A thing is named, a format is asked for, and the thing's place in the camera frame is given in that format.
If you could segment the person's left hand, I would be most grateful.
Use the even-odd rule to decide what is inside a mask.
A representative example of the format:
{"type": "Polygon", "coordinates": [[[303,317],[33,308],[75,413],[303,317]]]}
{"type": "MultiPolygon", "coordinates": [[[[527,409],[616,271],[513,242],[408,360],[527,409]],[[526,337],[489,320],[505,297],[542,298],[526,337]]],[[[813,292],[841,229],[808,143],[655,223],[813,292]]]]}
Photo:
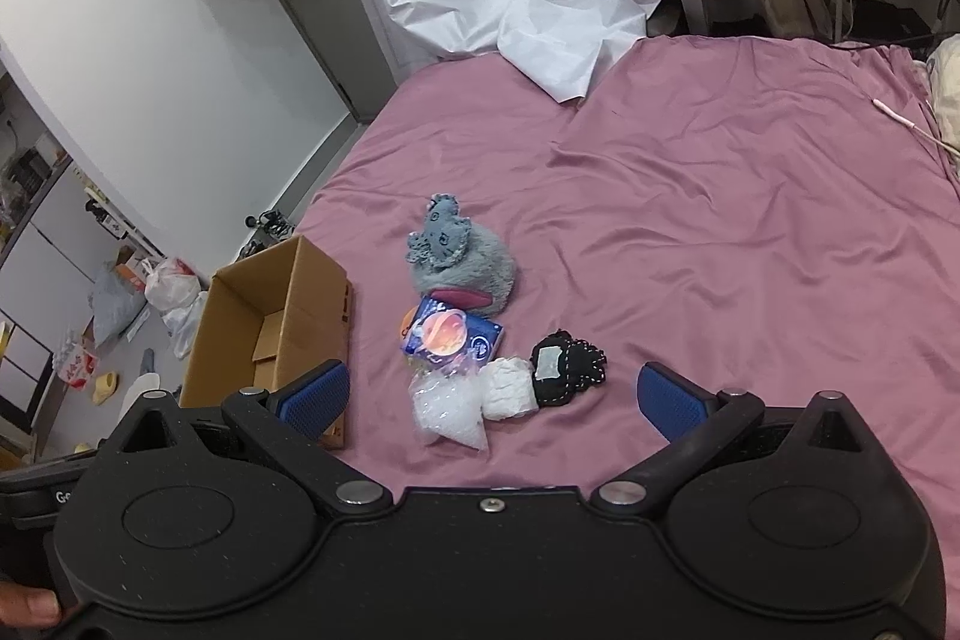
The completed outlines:
{"type": "Polygon", "coordinates": [[[57,594],[41,588],[0,583],[0,622],[14,629],[48,629],[62,619],[57,594]]]}

